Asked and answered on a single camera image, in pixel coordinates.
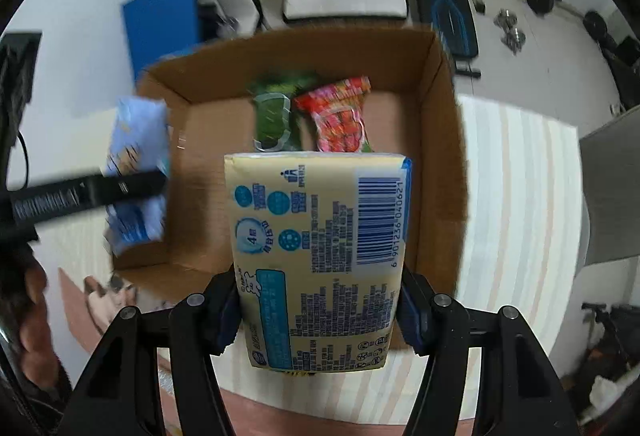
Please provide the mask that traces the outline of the left hand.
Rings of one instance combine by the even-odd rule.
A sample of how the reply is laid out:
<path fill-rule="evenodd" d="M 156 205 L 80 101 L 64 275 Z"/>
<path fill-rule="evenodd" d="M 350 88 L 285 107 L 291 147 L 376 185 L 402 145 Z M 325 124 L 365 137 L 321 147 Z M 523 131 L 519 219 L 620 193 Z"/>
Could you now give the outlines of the left hand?
<path fill-rule="evenodd" d="M 52 390 L 58 382 L 60 362 L 53 348 L 44 296 L 48 279 L 36 260 L 32 260 L 26 270 L 25 286 L 32 304 L 20 326 L 20 341 L 23 346 L 21 371 L 40 390 Z"/>

